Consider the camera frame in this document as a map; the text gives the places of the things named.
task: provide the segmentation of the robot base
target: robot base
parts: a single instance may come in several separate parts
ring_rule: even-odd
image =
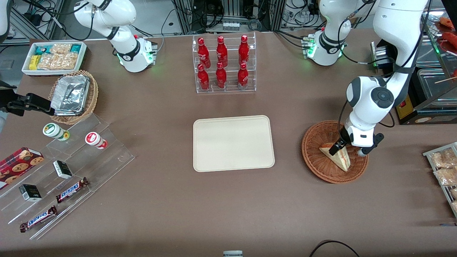
[[[140,51],[131,61],[122,60],[119,55],[119,60],[127,71],[140,72],[150,65],[155,64],[157,57],[157,45],[152,45],[150,41],[143,38],[137,38],[140,43]]]

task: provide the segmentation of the acrylic bottle rack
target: acrylic bottle rack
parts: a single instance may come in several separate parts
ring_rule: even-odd
[[[108,124],[95,114],[73,125],[68,131],[70,138],[67,141],[54,139],[41,150],[45,160],[38,168],[27,172],[0,191],[2,215],[8,224],[17,227],[18,233],[22,223],[47,211],[51,206],[56,206],[57,216],[48,218],[23,233],[30,240],[42,237],[135,158],[124,144],[114,137]],[[85,143],[84,137],[91,131],[97,132],[108,141],[105,149],[100,150]],[[67,163],[73,173],[70,179],[57,176],[53,167],[55,160]],[[57,204],[56,196],[84,177],[90,184]],[[38,202],[25,201],[19,191],[22,184],[37,186],[42,199]]]
[[[241,43],[241,36],[248,36],[248,45],[249,45],[249,61],[247,62],[247,71],[248,76],[248,85],[244,90],[238,88],[238,71],[239,71],[239,62],[238,62],[238,48]],[[216,64],[218,62],[216,48],[218,47],[218,40],[214,35],[205,34],[205,35],[195,35],[192,38],[192,56],[194,60],[194,73],[195,73],[195,85],[197,93],[225,93],[225,92],[244,92],[244,91],[256,91],[256,41],[255,33],[227,33],[223,34],[224,42],[227,46],[228,52],[228,66],[225,67],[227,72],[227,84],[225,89],[220,89],[217,85],[216,80]],[[198,59],[198,43],[197,39],[202,37],[205,40],[205,45],[209,50],[209,59],[211,61],[211,67],[206,69],[206,72],[209,76],[209,90],[203,91],[198,82],[198,69],[197,65],[200,63]]]

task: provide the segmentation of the snickers bar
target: snickers bar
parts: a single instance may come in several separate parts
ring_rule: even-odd
[[[70,187],[69,189],[65,190],[60,195],[56,196],[57,203],[63,202],[65,199],[67,199],[70,196],[72,196],[74,193],[79,191],[81,188],[85,187],[87,184],[89,184],[89,182],[87,181],[86,177],[84,177],[83,179],[79,180],[78,183],[74,184],[72,187]]]
[[[31,229],[36,224],[43,222],[45,219],[47,219],[51,216],[57,216],[57,209],[54,205],[49,210],[43,212],[42,214],[38,215],[34,219],[29,220],[28,222],[22,223],[21,227],[20,227],[21,233],[24,233],[25,231]]]

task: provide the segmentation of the cookie box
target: cookie box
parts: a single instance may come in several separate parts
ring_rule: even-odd
[[[30,61],[32,59],[32,56],[35,55],[37,48],[42,47],[42,46],[52,45],[54,43],[81,45],[74,69],[73,70],[31,70],[31,69],[29,69]],[[80,67],[84,60],[84,55],[85,55],[86,49],[87,49],[86,44],[84,44],[83,42],[79,42],[79,41],[56,41],[56,42],[33,43],[30,46],[26,60],[24,61],[24,65],[22,66],[22,72],[29,76],[57,76],[57,75],[68,74],[71,72],[76,72],[76,71],[80,70]]]
[[[22,147],[0,161],[0,190],[43,160],[43,155],[40,152]]]

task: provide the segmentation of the red and white cup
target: red and white cup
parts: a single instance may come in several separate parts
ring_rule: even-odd
[[[85,140],[87,144],[93,145],[98,149],[104,149],[108,146],[108,142],[101,138],[97,132],[90,132],[87,134]]]

